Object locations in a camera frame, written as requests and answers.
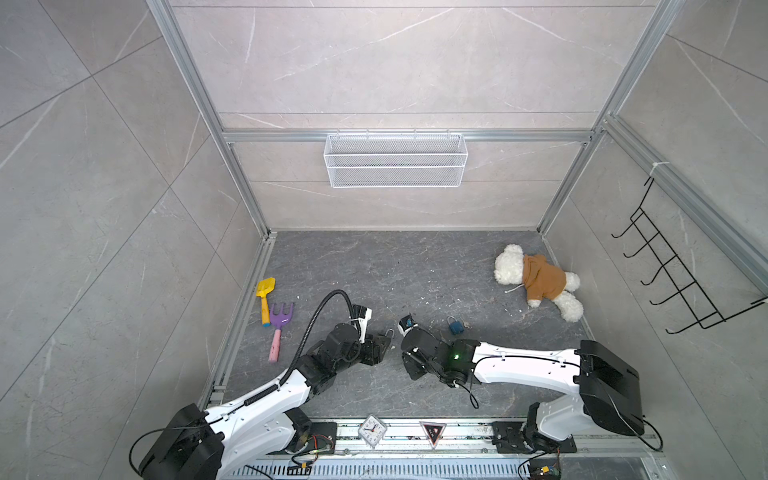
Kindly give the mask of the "blue padlock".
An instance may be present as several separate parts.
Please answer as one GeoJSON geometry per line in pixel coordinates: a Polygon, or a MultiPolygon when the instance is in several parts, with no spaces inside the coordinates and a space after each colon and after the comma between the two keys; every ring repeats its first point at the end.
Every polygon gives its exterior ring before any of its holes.
{"type": "Polygon", "coordinates": [[[459,336],[465,332],[464,324],[453,316],[449,316],[446,321],[452,335],[459,336]]]}

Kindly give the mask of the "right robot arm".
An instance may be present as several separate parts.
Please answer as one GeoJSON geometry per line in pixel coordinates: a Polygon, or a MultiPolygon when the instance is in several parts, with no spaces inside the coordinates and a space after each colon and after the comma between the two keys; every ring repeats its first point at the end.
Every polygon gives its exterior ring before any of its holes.
{"type": "Polygon", "coordinates": [[[402,358],[410,378],[436,376],[469,392],[474,384],[516,384],[559,392],[535,402],[521,427],[526,448],[552,452],[575,433],[599,427],[643,438],[649,422],[642,410],[639,372],[601,343],[583,340],[576,349],[522,350],[459,339],[447,343],[406,317],[402,358]]]}

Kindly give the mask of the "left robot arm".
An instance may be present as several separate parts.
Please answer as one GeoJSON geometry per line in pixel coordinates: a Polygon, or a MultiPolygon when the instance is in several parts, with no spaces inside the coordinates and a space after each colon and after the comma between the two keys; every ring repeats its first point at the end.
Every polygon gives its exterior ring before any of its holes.
{"type": "Polygon", "coordinates": [[[221,479],[308,436],[311,422],[302,405],[349,367],[381,363],[394,336],[393,330],[371,332],[371,309],[345,291],[333,290],[323,300],[335,296],[345,300],[348,321],[313,346],[302,340],[288,368],[251,392],[209,410],[196,404],[178,410],[154,430],[157,438],[140,462],[130,464],[133,472],[142,479],[221,479]]]}

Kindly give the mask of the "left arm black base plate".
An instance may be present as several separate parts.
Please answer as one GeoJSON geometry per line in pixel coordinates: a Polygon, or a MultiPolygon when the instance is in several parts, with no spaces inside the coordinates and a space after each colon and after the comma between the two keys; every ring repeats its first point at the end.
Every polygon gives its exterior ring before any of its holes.
{"type": "Polygon", "coordinates": [[[301,426],[295,432],[285,451],[293,455],[299,452],[313,452],[314,450],[318,450],[318,454],[334,453],[337,432],[338,424],[336,422],[314,422],[301,426]]]}

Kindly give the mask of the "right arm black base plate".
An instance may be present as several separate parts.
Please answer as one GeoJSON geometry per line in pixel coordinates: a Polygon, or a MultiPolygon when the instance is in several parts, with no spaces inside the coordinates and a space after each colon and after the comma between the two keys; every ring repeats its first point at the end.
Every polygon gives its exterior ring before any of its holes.
{"type": "Polygon", "coordinates": [[[572,437],[557,441],[541,434],[536,426],[523,422],[492,422],[492,444],[500,454],[576,453],[572,437]]]}

